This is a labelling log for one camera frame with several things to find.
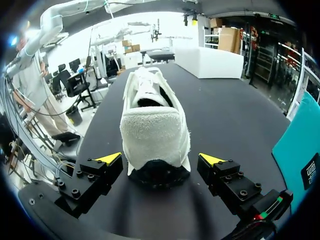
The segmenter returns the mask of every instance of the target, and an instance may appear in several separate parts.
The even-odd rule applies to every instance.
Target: sign
[[[269,13],[269,17],[272,18],[272,19],[278,19],[278,20],[280,20],[279,15],[275,15],[275,14]]]

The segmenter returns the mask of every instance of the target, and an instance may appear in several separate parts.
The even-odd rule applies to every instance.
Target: computer monitor
[[[76,60],[73,60],[73,61],[69,62],[70,69],[71,69],[74,73],[77,72],[80,64],[81,64],[81,63],[80,63],[80,59],[79,59],[79,58],[77,58]]]

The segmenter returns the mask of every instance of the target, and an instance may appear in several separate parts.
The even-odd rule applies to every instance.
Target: black label
[[[304,190],[310,188],[316,180],[316,165],[319,160],[319,154],[316,153],[308,164],[301,170],[301,177],[303,181]]]

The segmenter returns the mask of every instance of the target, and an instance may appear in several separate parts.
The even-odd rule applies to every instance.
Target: white wall
[[[187,37],[191,39],[173,39],[173,47],[192,45],[198,46],[198,26],[192,26],[191,20],[188,22],[188,26],[184,24],[184,17],[182,13],[178,12],[145,12],[137,13],[126,16],[117,17],[104,22],[92,31],[92,39],[107,36],[114,36],[121,27],[124,27],[128,22],[147,22],[150,24],[157,24],[159,19],[160,33],[158,41],[151,41],[151,32],[141,33],[136,35],[126,35],[125,40],[131,40],[132,44],[140,44],[140,49],[153,49],[169,47],[170,40],[164,37]],[[147,26],[131,26],[134,32],[149,29]],[[88,55],[90,35],[92,27],[86,28],[64,40],[60,46],[53,49],[47,54],[49,71],[54,72],[58,70],[58,65],[66,64],[69,69],[69,62],[80,58],[81,62],[85,62]],[[116,42],[113,45],[116,47],[116,51],[120,55],[124,53],[124,48],[121,42]]]

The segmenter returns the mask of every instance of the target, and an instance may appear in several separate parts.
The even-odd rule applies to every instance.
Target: white foam block
[[[198,79],[240,79],[244,57],[207,47],[177,47],[175,63]]]

